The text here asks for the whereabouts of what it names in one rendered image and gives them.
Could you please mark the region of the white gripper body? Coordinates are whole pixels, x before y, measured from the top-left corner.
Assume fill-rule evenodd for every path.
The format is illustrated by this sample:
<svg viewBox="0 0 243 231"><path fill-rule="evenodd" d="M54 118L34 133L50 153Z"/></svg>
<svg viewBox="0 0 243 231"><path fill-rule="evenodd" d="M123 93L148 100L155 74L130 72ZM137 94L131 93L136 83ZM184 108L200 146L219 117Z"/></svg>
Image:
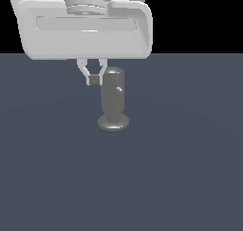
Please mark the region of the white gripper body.
<svg viewBox="0 0 243 231"><path fill-rule="evenodd" d="M32 60L145 59L152 51L152 13L142 2L111 1L105 16L69 14L61 0L10 2Z"/></svg>

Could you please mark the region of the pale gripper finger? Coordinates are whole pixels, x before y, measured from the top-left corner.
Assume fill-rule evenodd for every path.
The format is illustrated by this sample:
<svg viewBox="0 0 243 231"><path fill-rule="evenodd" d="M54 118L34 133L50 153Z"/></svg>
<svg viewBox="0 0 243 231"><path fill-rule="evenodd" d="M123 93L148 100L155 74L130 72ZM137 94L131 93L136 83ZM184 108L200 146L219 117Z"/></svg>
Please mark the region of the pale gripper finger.
<svg viewBox="0 0 243 231"><path fill-rule="evenodd" d="M101 86L103 84L103 75L107 69L107 60L100 59L99 64L100 64L101 70L100 70L99 74L96 76L96 86Z"/></svg>
<svg viewBox="0 0 243 231"><path fill-rule="evenodd" d="M85 79L86 79L86 84L88 86L94 86L95 84L95 77L89 72L89 70L87 69L87 60L86 59L78 59L77 60L77 66L79 68L79 70L81 71L81 73L84 75Z"/></svg>

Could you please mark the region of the grey cylindrical peg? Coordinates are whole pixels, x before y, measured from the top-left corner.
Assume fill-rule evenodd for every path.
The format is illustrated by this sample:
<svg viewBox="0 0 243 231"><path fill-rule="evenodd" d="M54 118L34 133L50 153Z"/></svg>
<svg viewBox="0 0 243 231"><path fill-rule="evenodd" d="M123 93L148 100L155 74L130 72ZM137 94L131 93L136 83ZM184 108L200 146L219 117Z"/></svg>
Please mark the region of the grey cylindrical peg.
<svg viewBox="0 0 243 231"><path fill-rule="evenodd" d="M98 119L100 128L107 131L119 131L129 125L124 111L124 70L108 67L101 85L103 115Z"/></svg>

